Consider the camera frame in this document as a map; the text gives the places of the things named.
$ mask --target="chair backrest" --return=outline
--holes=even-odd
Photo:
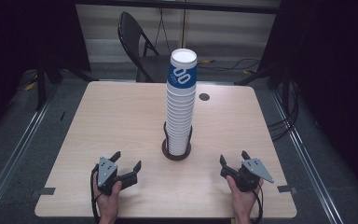
[[[143,56],[146,55],[147,49],[152,49],[156,55],[158,55],[158,52],[145,35],[142,27],[130,13],[125,11],[121,13],[118,21],[117,33],[121,45],[123,46],[123,49],[127,52],[130,59],[135,63],[135,65],[147,78],[150,78],[150,76],[143,69],[139,60],[141,57],[139,54],[141,37],[145,40]]]

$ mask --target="wall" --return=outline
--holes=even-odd
[[[278,7],[279,0],[243,1],[198,0],[211,4]],[[77,14],[91,63],[129,62],[117,38],[118,16],[128,11],[141,24],[147,36],[155,41],[158,33],[157,8],[105,7],[77,5]],[[163,9],[163,20],[170,49],[182,46],[195,50],[199,58],[238,60],[261,58],[275,16],[251,13]],[[167,54],[162,30],[158,36],[158,51]]]

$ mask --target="black stand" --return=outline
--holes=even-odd
[[[170,142],[170,139],[169,139],[169,136],[168,136],[168,133],[167,133],[167,129],[166,129],[166,125],[167,125],[167,122],[164,122],[164,132],[165,132],[165,139],[164,141],[162,142],[162,153],[164,154],[164,156],[171,160],[171,161],[182,161],[184,160],[185,158],[188,157],[188,155],[190,154],[190,151],[191,151],[191,144],[190,144],[190,139],[191,139],[191,134],[193,133],[193,127],[190,128],[190,134],[188,135],[188,140],[187,140],[187,149],[186,149],[186,152],[185,154],[183,155],[180,155],[180,156],[174,156],[173,154],[170,153],[169,151],[169,142]]]

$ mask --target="logo on cup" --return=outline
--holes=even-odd
[[[168,82],[178,89],[187,89],[196,84],[197,81],[197,67],[194,66],[189,69],[177,68],[172,64],[170,66],[170,73],[168,75]]]

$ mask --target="gray carpet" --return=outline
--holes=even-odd
[[[241,66],[245,67],[250,64],[250,62],[245,62]],[[228,62],[205,66],[230,67],[233,65],[233,62]],[[91,69],[92,73],[89,75],[97,78],[130,80],[135,78],[135,67],[131,63],[93,63]],[[63,72],[63,75],[62,84],[0,200],[0,223],[93,223],[92,218],[40,218],[34,214],[38,197],[32,192],[45,186],[88,84],[68,72]],[[198,80],[233,82],[245,77],[246,75],[241,70],[223,72],[199,69]],[[266,123],[271,124],[281,120],[281,117],[267,89],[267,81],[267,78],[260,78],[252,82],[250,86],[255,89]],[[5,116],[0,120],[0,171],[34,114],[37,104],[36,96],[36,89],[30,91],[19,89]],[[310,156],[331,193],[344,223],[358,223],[358,180],[330,146],[323,132],[317,128],[301,98],[299,105],[296,128]],[[284,130],[283,126],[280,127],[282,128],[275,132]],[[290,136],[286,135],[275,141],[274,146],[289,186],[296,188],[297,191],[293,195],[297,216],[291,219],[264,219],[262,223],[330,223]],[[117,223],[229,223],[229,220],[120,219]]]

